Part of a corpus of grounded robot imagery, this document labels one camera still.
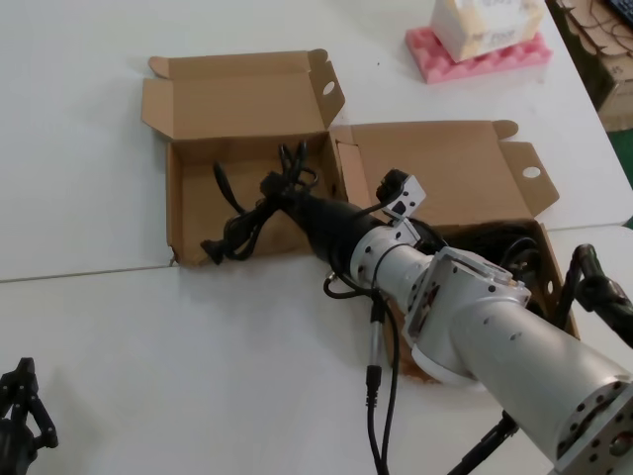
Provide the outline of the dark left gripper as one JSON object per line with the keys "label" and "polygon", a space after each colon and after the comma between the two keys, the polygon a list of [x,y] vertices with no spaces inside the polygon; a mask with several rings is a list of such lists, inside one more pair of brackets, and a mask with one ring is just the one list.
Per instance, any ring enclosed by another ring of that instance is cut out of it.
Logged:
{"label": "dark left gripper", "polygon": [[39,396],[35,361],[20,359],[1,376],[1,475],[25,475],[36,449],[58,447],[55,425]]}

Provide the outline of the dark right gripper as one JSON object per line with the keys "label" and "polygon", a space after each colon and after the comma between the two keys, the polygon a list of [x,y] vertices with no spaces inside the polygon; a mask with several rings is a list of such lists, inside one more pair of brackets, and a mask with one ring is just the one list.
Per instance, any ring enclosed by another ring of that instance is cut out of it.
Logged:
{"label": "dark right gripper", "polygon": [[286,175],[270,172],[260,183],[265,202],[275,210],[290,208],[291,219],[306,233],[315,255],[349,272],[360,240],[385,223],[347,202],[306,196],[296,201],[295,184]]}

